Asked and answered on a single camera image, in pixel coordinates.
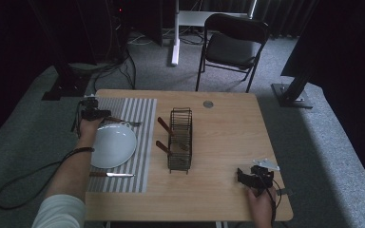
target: wire dish rack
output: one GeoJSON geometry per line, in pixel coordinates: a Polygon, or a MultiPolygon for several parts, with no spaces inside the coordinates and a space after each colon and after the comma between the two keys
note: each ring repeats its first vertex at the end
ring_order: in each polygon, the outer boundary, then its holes
{"type": "Polygon", "coordinates": [[[170,113],[170,128],[173,134],[168,135],[167,155],[168,169],[186,171],[192,162],[192,111],[189,107],[175,107],[170,113]]]}

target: white desk leg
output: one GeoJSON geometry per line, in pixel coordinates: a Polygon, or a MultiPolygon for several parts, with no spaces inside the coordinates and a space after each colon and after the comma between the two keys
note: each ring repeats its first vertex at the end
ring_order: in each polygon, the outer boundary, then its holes
{"type": "Polygon", "coordinates": [[[174,18],[174,47],[173,47],[173,58],[171,65],[176,66],[179,64],[179,52],[180,52],[180,38],[179,38],[179,0],[176,0],[176,14],[174,18]]]}

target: person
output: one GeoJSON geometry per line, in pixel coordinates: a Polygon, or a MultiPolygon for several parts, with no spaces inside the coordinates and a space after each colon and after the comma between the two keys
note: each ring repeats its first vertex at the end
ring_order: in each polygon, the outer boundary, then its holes
{"type": "MultiPolygon", "coordinates": [[[[275,187],[270,187],[268,190],[275,203],[277,190],[275,187]]],[[[247,198],[251,217],[257,228],[271,228],[271,218],[273,216],[271,197],[268,195],[267,191],[263,191],[259,196],[256,196],[257,191],[257,189],[247,188],[247,198]]]]}
{"type": "MultiPolygon", "coordinates": [[[[93,146],[97,128],[103,119],[96,121],[82,120],[80,124],[81,137],[75,149],[93,146]]],[[[85,193],[90,172],[91,152],[82,151],[68,157],[58,168],[45,198],[40,205],[33,228],[48,227],[84,227],[85,223],[85,193]]],[[[274,197],[276,190],[270,188],[274,197]]],[[[253,221],[257,228],[271,227],[271,199],[266,191],[256,197],[254,189],[248,189],[248,203],[253,221]]]]}

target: black chair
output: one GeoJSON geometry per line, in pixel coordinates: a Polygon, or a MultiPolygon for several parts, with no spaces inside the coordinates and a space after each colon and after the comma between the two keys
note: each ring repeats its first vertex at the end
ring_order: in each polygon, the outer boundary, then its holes
{"type": "Polygon", "coordinates": [[[205,72],[205,66],[210,66],[245,73],[243,81],[252,71],[245,91],[248,92],[254,79],[260,53],[268,38],[268,25],[261,21],[223,13],[209,16],[204,25],[204,41],[195,91],[198,91],[201,73],[205,72]],[[208,40],[209,31],[216,33],[208,40]]]}

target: wooden table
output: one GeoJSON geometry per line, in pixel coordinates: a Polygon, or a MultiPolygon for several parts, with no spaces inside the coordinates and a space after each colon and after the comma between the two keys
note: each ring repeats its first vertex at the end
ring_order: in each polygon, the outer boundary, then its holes
{"type": "MultiPolygon", "coordinates": [[[[162,117],[167,123],[173,107],[190,107],[193,159],[188,174],[174,170],[170,174],[167,155],[154,143],[167,143],[167,133],[156,122],[146,192],[87,192],[86,220],[251,220],[237,168],[249,169],[256,159],[276,162],[254,94],[102,89],[97,96],[157,99],[156,119],[162,117]],[[204,101],[214,106],[204,107],[204,101]]],[[[280,172],[275,172],[275,181],[284,188],[280,172]]],[[[292,217],[289,199],[283,196],[276,220],[292,217]]]]}

